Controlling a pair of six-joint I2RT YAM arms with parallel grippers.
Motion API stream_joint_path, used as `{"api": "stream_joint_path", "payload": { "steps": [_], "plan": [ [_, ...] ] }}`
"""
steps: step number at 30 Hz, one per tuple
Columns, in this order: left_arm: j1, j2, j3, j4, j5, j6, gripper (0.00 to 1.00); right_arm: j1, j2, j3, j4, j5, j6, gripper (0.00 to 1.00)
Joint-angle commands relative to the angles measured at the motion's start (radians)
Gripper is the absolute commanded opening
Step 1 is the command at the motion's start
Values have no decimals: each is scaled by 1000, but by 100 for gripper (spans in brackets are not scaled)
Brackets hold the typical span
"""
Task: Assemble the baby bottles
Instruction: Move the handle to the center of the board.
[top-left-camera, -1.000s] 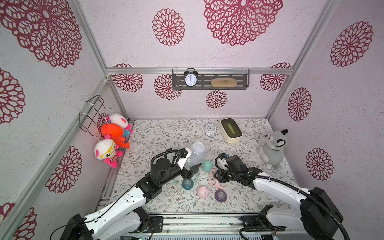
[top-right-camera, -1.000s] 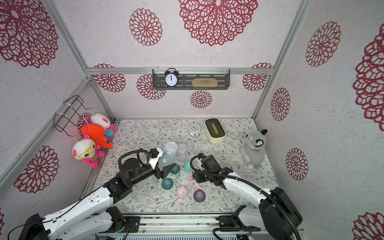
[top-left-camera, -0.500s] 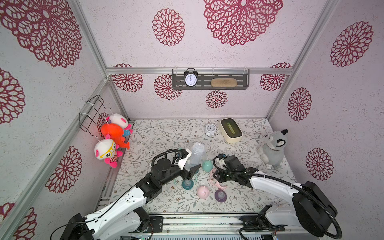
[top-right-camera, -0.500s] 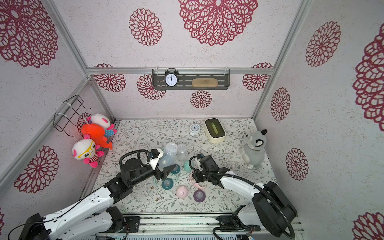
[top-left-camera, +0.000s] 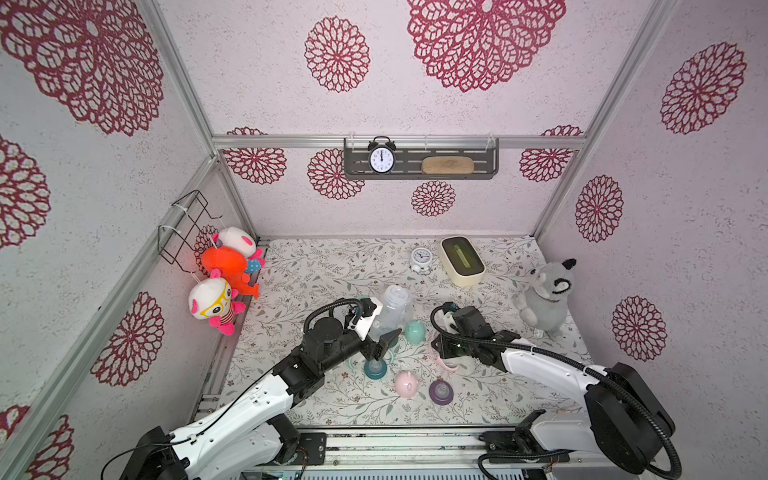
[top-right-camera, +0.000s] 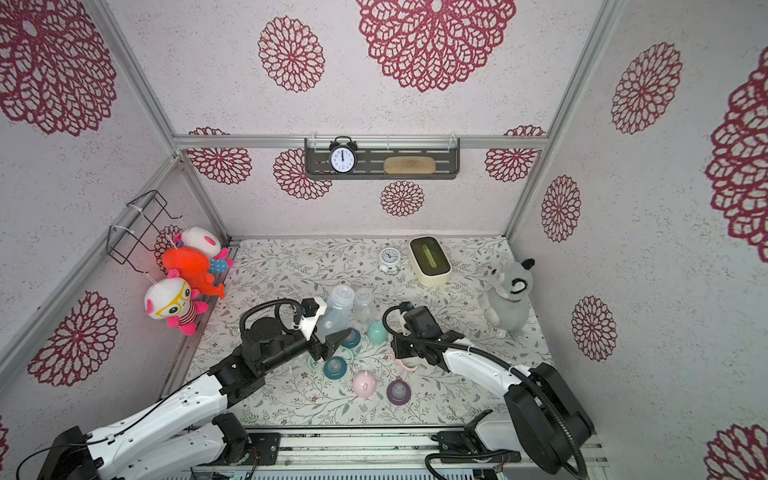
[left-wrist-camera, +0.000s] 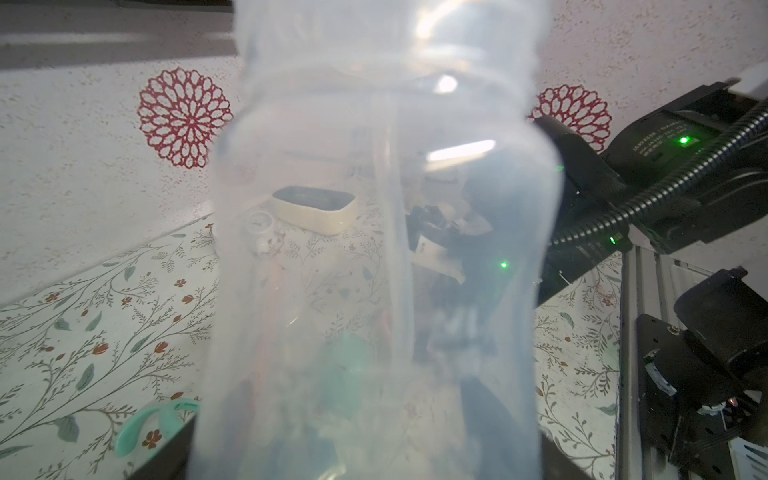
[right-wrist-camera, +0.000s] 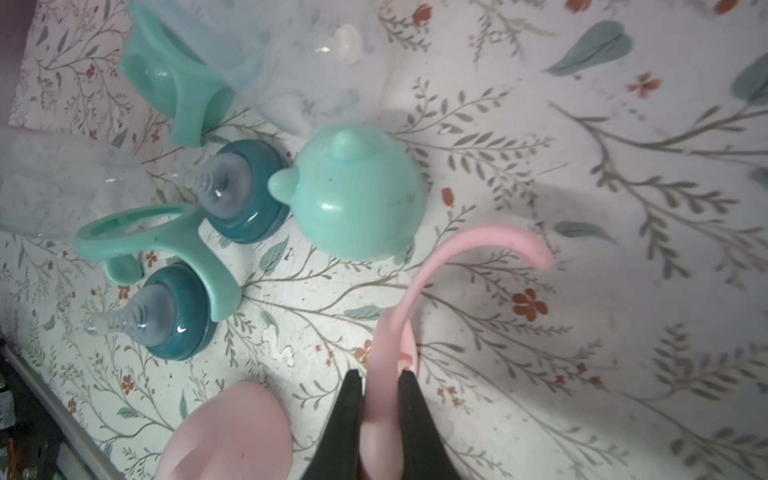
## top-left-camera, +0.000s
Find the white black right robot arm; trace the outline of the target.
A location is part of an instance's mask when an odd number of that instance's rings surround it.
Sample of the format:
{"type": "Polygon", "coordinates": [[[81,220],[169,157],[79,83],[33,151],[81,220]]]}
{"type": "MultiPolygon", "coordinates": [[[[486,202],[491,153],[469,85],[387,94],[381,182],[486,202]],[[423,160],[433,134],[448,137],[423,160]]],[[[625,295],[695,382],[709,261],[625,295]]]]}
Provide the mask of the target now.
{"type": "Polygon", "coordinates": [[[488,440],[487,452],[477,460],[483,473],[486,462],[556,463],[592,452],[627,473],[681,478],[682,461],[672,442],[674,421],[634,368],[621,362],[610,368],[585,365],[514,332],[496,332],[474,306],[443,303],[431,311],[430,323],[440,358],[473,358],[545,385],[580,406],[575,414],[536,410],[509,433],[506,443],[488,440]]]}

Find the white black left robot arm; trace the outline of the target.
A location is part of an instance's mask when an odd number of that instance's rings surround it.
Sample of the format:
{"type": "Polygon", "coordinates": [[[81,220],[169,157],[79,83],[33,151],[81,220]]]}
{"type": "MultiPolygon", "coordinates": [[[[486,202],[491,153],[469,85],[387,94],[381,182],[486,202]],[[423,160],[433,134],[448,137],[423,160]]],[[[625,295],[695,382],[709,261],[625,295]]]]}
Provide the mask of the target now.
{"type": "Polygon", "coordinates": [[[374,341],[336,318],[318,320],[302,343],[240,396],[211,415],[170,433],[156,427],[130,452],[122,479],[233,479],[246,468],[286,462],[298,449],[299,433],[287,418],[318,391],[325,373],[361,353],[381,360],[399,328],[374,341]]]}

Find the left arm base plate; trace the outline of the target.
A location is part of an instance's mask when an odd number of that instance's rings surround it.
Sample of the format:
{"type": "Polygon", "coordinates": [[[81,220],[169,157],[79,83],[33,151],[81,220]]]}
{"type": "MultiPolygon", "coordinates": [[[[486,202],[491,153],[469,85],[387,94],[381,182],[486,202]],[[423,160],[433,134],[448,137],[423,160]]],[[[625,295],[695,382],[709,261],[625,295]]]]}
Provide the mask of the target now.
{"type": "Polygon", "coordinates": [[[288,443],[286,455],[280,461],[291,466],[321,466],[325,464],[328,435],[325,432],[299,433],[288,443]]]}

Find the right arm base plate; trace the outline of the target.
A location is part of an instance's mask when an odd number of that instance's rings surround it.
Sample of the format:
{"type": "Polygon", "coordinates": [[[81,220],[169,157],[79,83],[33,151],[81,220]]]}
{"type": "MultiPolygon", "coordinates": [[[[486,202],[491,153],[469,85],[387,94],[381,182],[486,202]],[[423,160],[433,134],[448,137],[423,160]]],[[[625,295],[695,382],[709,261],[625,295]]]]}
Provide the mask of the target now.
{"type": "Polygon", "coordinates": [[[524,429],[502,429],[483,432],[479,439],[485,444],[485,452],[479,461],[504,462],[555,462],[568,461],[572,450],[542,447],[533,435],[524,429]]]}

